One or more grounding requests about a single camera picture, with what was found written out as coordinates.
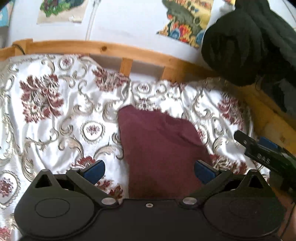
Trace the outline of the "maroon long-sleeve shirt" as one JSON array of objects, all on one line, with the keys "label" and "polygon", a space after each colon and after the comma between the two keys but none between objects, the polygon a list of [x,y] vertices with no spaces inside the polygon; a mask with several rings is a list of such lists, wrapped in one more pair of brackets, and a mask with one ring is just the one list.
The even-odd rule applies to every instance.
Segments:
[{"label": "maroon long-sleeve shirt", "polygon": [[130,198],[182,198],[203,186],[194,164],[211,164],[211,157],[191,122],[129,105],[118,112],[118,125]]}]

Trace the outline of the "white wall conduit pipe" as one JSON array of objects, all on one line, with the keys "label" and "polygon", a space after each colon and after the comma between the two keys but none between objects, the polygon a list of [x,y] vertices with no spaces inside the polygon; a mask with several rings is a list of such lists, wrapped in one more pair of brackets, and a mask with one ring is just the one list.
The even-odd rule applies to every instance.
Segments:
[{"label": "white wall conduit pipe", "polygon": [[94,23],[94,18],[95,18],[96,11],[98,9],[99,4],[100,4],[99,0],[94,0],[93,8],[92,8],[91,16],[90,16],[90,19],[89,19],[88,28],[87,28],[87,31],[86,31],[86,36],[85,36],[86,41],[88,41],[90,39],[90,34],[91,34],[92,26],[93,26],[93,23]]}]

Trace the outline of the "autumn landscape poster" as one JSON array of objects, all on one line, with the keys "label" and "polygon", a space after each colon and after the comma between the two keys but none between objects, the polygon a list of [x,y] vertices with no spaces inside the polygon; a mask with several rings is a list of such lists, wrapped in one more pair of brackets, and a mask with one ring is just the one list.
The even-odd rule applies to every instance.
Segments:
[{"label": "autumn landscape poster", "polygon": [[158,35],[199,48],[211,17],[213,1],[162,1],[169,20]]}]

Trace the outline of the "black puffer jacket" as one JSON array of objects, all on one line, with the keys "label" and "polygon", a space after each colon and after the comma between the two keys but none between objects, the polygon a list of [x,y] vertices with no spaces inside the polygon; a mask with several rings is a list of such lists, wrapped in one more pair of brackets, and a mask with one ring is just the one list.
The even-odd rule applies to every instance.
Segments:
[{"label": "black puffer jacket", "polygon": [[236,86],[259,84],[295,116],[295,30],[268,1],[236,1],[204,34],[205,62]]}]

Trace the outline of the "floral satin bedspread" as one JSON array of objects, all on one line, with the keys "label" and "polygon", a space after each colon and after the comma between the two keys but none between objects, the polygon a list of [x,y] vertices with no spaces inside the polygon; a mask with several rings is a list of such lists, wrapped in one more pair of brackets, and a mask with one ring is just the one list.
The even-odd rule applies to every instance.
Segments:
[{"label": "floral satin bedspread", "polygon": [[118,111],[133,105],[190,121],[217,169],[269,170],[244,155],[237,130],[254,137],[250,110],[220,80],[190,83],[132,79],[89,57],[29,55],[1,63],[1,240],[19,240],[15,206],[37,173],[63,174],[103,160],[97,187],[128,197]]}]

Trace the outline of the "orange-haired anime poster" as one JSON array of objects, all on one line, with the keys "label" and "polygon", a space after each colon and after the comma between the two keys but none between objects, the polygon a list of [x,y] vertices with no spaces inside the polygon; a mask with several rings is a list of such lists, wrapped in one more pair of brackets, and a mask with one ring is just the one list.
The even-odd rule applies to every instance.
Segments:
[{"label": "orange-haired anime poster", "polygon": [[0,15],[0,27],[8,27],[10,25],[10,19],[13,11],[15,1],[8,1],[8,3],[2,7]]}]

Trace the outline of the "wooden bed frame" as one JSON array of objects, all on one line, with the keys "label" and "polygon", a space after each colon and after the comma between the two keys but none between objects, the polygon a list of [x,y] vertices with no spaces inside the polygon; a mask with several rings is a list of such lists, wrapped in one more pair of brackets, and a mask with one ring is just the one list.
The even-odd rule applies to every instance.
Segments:
[{"label": "wooden bed frame", "polygon": [[[25,54],[82,54],[103,55],[121,59],[119,71],[128,76],[134,62],[152,64],[163,68],[162,79],[184,82],[187,74],[201,79],[217,77],[218,73],[171,55],[129,45],[101,41],[49,40],[35,42],[33,39],[15,41],[12,46],[1,49],[1,60]],[[295,154],[295,119],[280,110],[263,91],[255,85],[237,87],[227,85],[251,108],[257,134]]]}]

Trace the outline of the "blonde anime character poster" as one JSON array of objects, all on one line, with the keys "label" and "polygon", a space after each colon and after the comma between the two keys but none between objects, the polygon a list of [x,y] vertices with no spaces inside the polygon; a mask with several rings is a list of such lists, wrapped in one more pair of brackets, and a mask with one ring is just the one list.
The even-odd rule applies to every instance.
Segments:
[{"label": "blonde anime character poster", "polygon": [[87,4],[87,0],[44,0],[40,5],[37,24],[81,23]]}]

